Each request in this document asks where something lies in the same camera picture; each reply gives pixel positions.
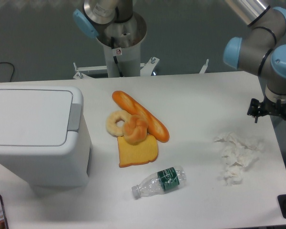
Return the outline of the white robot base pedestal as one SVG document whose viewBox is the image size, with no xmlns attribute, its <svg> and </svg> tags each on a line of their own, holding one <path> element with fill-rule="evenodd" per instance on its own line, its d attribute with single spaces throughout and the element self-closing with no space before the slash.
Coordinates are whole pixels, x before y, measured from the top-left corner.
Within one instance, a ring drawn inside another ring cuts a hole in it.
<svg viewBox="0 0 286 229">
<path fill-rule="evenodd" d="M 141 44 L 146 34 L 146 22 L 136 12 L 126 22 L 110 24 L 97 38 L 103 47 L 107 69 L 115 62 L 124 72 L 124 77 L 139 76 Z"/>
</svg>

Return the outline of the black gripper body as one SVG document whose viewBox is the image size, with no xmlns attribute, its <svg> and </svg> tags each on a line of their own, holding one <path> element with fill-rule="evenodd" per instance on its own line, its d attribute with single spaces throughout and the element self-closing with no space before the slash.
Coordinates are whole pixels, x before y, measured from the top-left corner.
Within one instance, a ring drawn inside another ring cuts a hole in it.
<svg viewBox="0 0 286 229">
<path fill-rule="evenodd" d="M 283 103 L 283 100 L 277 100 L 276 102 L 272 102 L 268 98 L 265 98 L 261 105 L 261 115 L 272 115 L 281 117 L 281 111 L 284 106 L 286 106 L 286 103 Z"/>
</svg>

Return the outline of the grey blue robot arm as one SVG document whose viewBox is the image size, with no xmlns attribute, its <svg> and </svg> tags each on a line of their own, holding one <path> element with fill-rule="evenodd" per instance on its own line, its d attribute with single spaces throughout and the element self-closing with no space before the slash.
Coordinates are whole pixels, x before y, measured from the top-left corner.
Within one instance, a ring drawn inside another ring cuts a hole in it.
<svg viewBox="0 0 286 229">
<path fill-rule="evenodd" d="M 229 0 L 228 6 L 251 29 L 246 39 L 234 37 L 225 47 L 224 63 L 267 81 L 263 101 L 252 99 L 248 115 L 265 115 L 286 121 L 286 45 L 278 45 L 286 33 L 286 10 L 263 0 Z M 109 77 L 150 75 L 149 62 L 141 65 L 141 43 L 147 27 L 133 11 L 130 0 L 86 0 L 73 20 L 89 38 L 103 46 Z"/>
</svg>

